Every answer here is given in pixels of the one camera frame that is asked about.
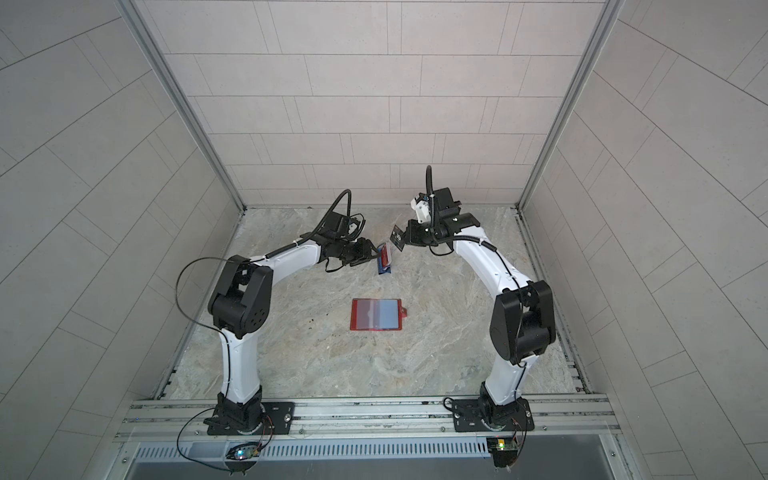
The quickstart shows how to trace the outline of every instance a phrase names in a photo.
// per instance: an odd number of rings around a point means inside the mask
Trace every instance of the ventilation grille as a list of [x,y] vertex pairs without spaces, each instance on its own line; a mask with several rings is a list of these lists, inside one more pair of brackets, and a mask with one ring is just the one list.
[[418,458],[489,456],[485,439],[360,439],[273,442],[261,452],[262,460],[314,460],[322,458]]

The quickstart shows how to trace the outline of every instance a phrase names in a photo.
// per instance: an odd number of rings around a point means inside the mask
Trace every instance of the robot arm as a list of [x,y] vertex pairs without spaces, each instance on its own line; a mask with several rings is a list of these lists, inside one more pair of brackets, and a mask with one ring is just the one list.
[[546,282],[533,282],[497,251],[480,222],[461,214],[448,188],[432,190],[427,167],[427,194],[411,202],[416,219],[405,231],[397,226],[390,240],[402,250],[406,244],[433,247],[447,243],[469,263],[494,299],[488,329],[497,355],[491,374],[480,387],[478,408],[492,429],[504,428],[518,413],[525,377],[557,339],[552,294]]

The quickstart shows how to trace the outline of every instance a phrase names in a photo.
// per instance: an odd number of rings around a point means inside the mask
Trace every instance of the wall tile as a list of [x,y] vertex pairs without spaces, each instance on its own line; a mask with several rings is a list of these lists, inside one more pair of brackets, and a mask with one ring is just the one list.
[[434,134],[353,134],[357,164],[428,164]]
[[627,173],[718,285],[768,260],[766,226],[658,129]]
[[11,2],[0,8],[0,29],[29,56],[119,17],[109,2]]
[[142,215],[72,310],[117,332],[172,241],[152,216]]
[[531,174],[530,165],[481,165],[474,188],[523,188]]
[[541,225],[545,232],[549,232],[554,227],[555,222],[558,221],[558,218],[562,217],[560,207],[554,201],[552,192],[549,190],[549,187],[539,183],[531,195],[531,200],[536,206],[539,218],[541,218]]
[[753,443],[746,445],[761,472],[768,472],[768,443]]
[[584,258],[589,261],[595,255],[600,247],[605,245],[605,242],[608,241],[609,238],[611,238],[614,235],[613,232],[611,232],[611,228],[606,223],[603,228],[600,229],[597,235],[594,236],[592,241],[587,244],[587,246],[584,248],[583,254]]
[[568,119],[558,140],[558,150],[571,166],[576,177],[583,183],[603,152],[603,144],[574,113]]
[[272,2],[283,53],[386,54],[383,2]]
[[141,142],[78,205],[111,238],[121,241],[170,179],[149,142]]
[[654,129],[638,109],[595,73],[581,93],[576,112],[622,167]]
[[89,219],[83,217],[83,214],[76,209],[69,212],[69,215],[64,218],[63,222],[107,255],[111,255],[112,252],[114,252],[114,249],[118,247],[117,242],[112,240],[103,230],[95,226]]
[[389,187],[389,165],[316,165],[315,176],[318,188]]
[[47,143],[80,178],[95,187],[163,121],[140,81],[119,91]]
[[144,289],[72,408],[114,415],[171,307],[159,293]]
[[338,134],[264,134],[273,164],[343,164]]
[[170,53],[266,53],[250,2],[181,0],[146,5]]
[[597,315],[592,318],[592,320],[589,320],[587,322],[587,328],[589,329],[589,333],[594,335],[595,333],[599,332],[604,326],[608,325],[609,323],[616,320],[616,316],[614,315],[613,310],[609,306],[606,306],[602,312],[598,313]]
[[57,431],[40,455],[30,480],[45,478],[80,478],[91,460],[99,437]]
[[165,60],[185,94],[212,95],[194,55],[165,55]]
[[[400,165],[400,187],[423,188],[424,174],[424,165]],[[437,187],[461,188],[467,184],[469,165],[432,165],[432,175]]]
[[[413,188],[353,188],[352,196],[358,205],[399,205],[407,204],[418,194]],[[340,194],[342,189],[334,190]]]
[[84,435],[101,437],[110,421],[111,419],[109,417],[70,409],[64,417],[64,420],[61,421],[61,425],[58,426],[58,429],[65,432],[82,433]]
[[267,51],[273,54],[283,53],[283,50],[280,48],[280,39],[277,37],[277,31],[275,30],[275,22],[272,20],[270,3],[254,2],[253,7],[256,9],[256,15],[259,18],[259,26],[264,34]]
[[170,154],[170,151],[168,151],[168,148],[165,146],[160,137],[158,137],[155,132],[152,132],[149,134],[149,137],[147,137],[147,141],[149,142],[149,145],[152,145],[154,151],[160,155],[160,158],[165,163],[165,166],[168,167],[168,170],[175,173],[176,170],[179,169],[179,163],[176,162],[174,156]]
[[413,55],[307,55],[314,95],[418,95],[422,59]]
[[496,55],[507,10],[503,3],[404,3],[402,53]]
[[597,332],[594,342],[642,453],[679,450],[619,324],[612,323]]
[[0,177],[0,278],[5,278],[89,190],[45,147]]
[[520,88],[521,97],[561,97],[576,72],[581,57],[534,56]]
[[[184,311],[192,315],[197,308],[191,308],[203,299],[204,292],[192,282],[187,282],[179,292],[179,304]],[[130,392],[136,392],[144,397],[152,397],[164,375],[173,368],[174,354],[184,337],[184,332],[190,326],[189,320],[173,307],[162,322],[160,332],[155,337],[152,345],[141,362],[136,375],[133,377],[129,388]]]
[[150,70],[149,62],[122,18],[88,32],[96,49],[123,86]]
[[552,241],[552,247],[558,255],[584,321],[589,322],[608,305],[608,302],[568,225],[565,225]]
[[387,53],[399,55],[402,50],[402,2],[387,2],[386,21]]
[[583,250],[603,228],[605,220],[567,164],[552,187],[552,195]]
[[197,150],[157,194],[154,202],[181,228],[216,175]]
[[623,22],[616,22],[594,70],[625,98],[633,101],[667,50]]
[[311,95],[302,55],[195,55],[213,95]]
[[546,134],[561,98],[499,98],[491,132],[494,134]]
[[178,113],[171,115],[155,133],[179,165],[182,165],[197,147]]
[[737,198],[768,179],[768,105],[702,67],[678,58],[643,112]]
[[243,189],[309,188],[301,165],[233,165]]
[[653,293],[696,262],[696,257],[694,257],[690,250],[687,247],[682,247],[653,272],[643,278],[645,286]]
[[195,97],[215,134],[292,132],[281,97]]
[[723,293],[750,324],[752,330],[768,343],[768,263],[757,267],[748,274],[723,288]]
[[259,190],[259,194],[265,205],[327,205],[336,199],[333,189],[330,188]]
[[552,266],[548,268],[548,273],[549,277],[547,280],[551,282],[550,284],[552,291],[554,292],[554,299],[560,307],[565,322],[568,325],[568,331],[571,333],[575,349],[581,358],[581,365],[589,365],[599,359],[600,354],[594,346],[592,335],[590,335],[584,317],[581,315],[578,304],[576,304],[576,299],[571,292],[571,287],[565,279],[563,270],[560,267],[560,262],[555,261]]
[[58,328],[104,348],[107,348],[114,338],[114,332],[75,312],[67,313],[67,316],[58,324]]
[[387,97],[298,97],[296,105],[308,133],[389,131]]
[[106,260],[106,254],[59,224],[0,283],[6,319],[0,392],[11,388]]
[[[765,395],[768,349],[707,272],[700,265],[694,265],[662,286],[654,297],[717,397],[717,403],[728,412],[742,442],[768,440],[762,427],[768,422],[768,397]],[[730,361],[722,362],[724,356]],[[739,368],[730,368],[734,364]],[[696,437],[700,442],[702,437],[699,434]],[[696,462],[691,461],[699,475]]]
[[485,99],[485,109],[482,112],[482,119],[480,120],[480,130],[478,133],[489,134],[491,133],[491,125],[493,124],[493,117],[496,115],[496,105],[498,105],[498,97],[488,97]]
[[421,94],[517,95],[528,60],[525,56],[506,55],[426,55],[421,70]]
[[3,68],[0,91],[0,147],[17,161],[111,95],[73,41]]
[[728,81],[738,88],[746,88],[747,85],[765,68],[768,64],[768,37],[757,42],[757,45],[750,50],[750,53],[741,61],[739,66],[728,77]]
[[[654,393],[699,480],[760,479],[750,454],[701,375],[692,373],[656,386]],[[707,431],[711,431],[712,425],[718,425],[717,443],[708,441]]]
[[584,185],[584,188],[587,190],[592,188],[594,181],[598,178],[600,172],[603,171],[605,166],[608,164],[608,161],[612,158],[613,157],[611,156],[611,152],[604,148],[598,159],[594,162],[594,165],[592,165],[592,168],[589,169],[587,176],[581,182],[581,184]]
[[163,114],[163,117],[168,117],[176,111],[176,105],[174,105],[173,101],[168,96],[163,85],[160,84],[160,79],[157,78],[154,71],[149,71],[144,74],[141,77],[141,83],[149,92],[149,95],[152,97],[152,100],[154,100],[157,108],[160,109],[160,113]]
[[667,76],[672,65],[674,65],[677,57],[679,57],[679,55],[674,50],[667,48],[664,51],[664,54],[661,55],[661,60],[656,64],[656,67],[654,67],[654,70],[650,73],[650,77],[648,77],[643,84],[643,87],[640,89],[640,93],[638,93],[637,97],[632,101],[632,105],[640,110],[645,108],[650,97],[654,94],[656,89],[659,88],[659,84],[664,80],[664,77]]
[[589,260],[589,266],[621,329],[626,332],[641,368],[683,351],[667,319],[615,238],[598,250]]
[[699,65],[727,78],[765,33],[768,11],[760,0],[735,5],[685,0],[654,2],[638,28]]
[[403,132],[477,133],[485,99],[480,97],[405,97]]
[[262,164],[261,156],[250,134],[212,134],[210,141],[225,165]]
[[645,455],[650,473],[654,475],[692,475],[693,470],[682,450]]
[[630,258],[646,276],[683,242],[616,160],[609,160],[589,195]]
[[[0,37],[0,44],[2,43],[3,38],[4,37]],[[107,87],[109,87],[109,90],[113,94],[117,93],[121,88],[123,88],[123,84],[120,83],[118,78],[114,75],[112,69],[109,68],[109,65],[107,65],[107,62],[104,61],[104,57],[101,56],[99,50],[96,49],[91,39],[88,38],[88,33],[78,35],[77,37],[73,38],[72,41],[75,45],[78,46],[78,48],[80,48],[80,51],[88,59],[88,63],[90,63],[91,67],[93,67],[94,70],[98,73],[98,76],[101,77],[101,80],[104,80],[104,83],[107,84]]]
[[529,3],[512,47],[513,55],[582,55],[601,5]]
[[743,203],[758,217],[768,212],[768,180],[744,197]]
[[[28,453],[48,444],[103,352],[100,346],[58,329],[45,342],[2,400],[0,425],[6,435],[0,449],[15,459],[3,465],[8,478],[27,478],[39,460]],[[24,418],[35,421],[18,421]]]
[[511,164],[523,135],[448,134],[444,164]]
[[685,352],[672,355],[668,359],[661,360],[651,366],[643,369],[645,378],[650,386],[656,386],[660,383],[669,382],[683,375],[696,372],[696,366],[690,361],[690,357]]

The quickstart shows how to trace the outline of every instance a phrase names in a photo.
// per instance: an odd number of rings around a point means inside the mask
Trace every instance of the black mounting plate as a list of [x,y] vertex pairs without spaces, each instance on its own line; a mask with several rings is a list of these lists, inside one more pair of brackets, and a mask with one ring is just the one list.
[[[261,402],[264,408],[264,413],[270,416],[272,425],[274,425],[274,435],[288,435],[290,431],[291,422],[293,422],[293,409],[296,404],[293,402]],[[208,435],[261,435],[268,436],[270,434],[269,421],[262,422],[254,432],[249,434],[243,434],[233,429],[225,429],[218,425],[208,425]]]
[[[516,412],[512,418],[517,420],[518,424],[523,427],[524,430],[531,431],[535,425],[533,423],[533,416],[528,416],[531,411],[531,407],[528,405],[528,400],[520,398],[517,400],[523,408]],[[513,432],[519,430],[514,422],[509,422],[503,429],[495,430],[485,426],[482,421],[482,415],[480,414],[480,407],[477,399],[470,400],[453,400],[451,401],[451,408],[453,409],[453,428],[457,432]]]

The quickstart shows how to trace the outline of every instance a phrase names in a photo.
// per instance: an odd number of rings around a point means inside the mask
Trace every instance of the gray tiled wall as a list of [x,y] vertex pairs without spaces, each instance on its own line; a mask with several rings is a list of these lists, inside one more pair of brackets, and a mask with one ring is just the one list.
[[645,478],[768,475],[766,64],[761,0],[627,0],[525,208]]
[[249,205],[517,202],[603,7],[136,3]]
[[0,91],[0,477],[80,478],[239,214],[110,0],[3,2]]

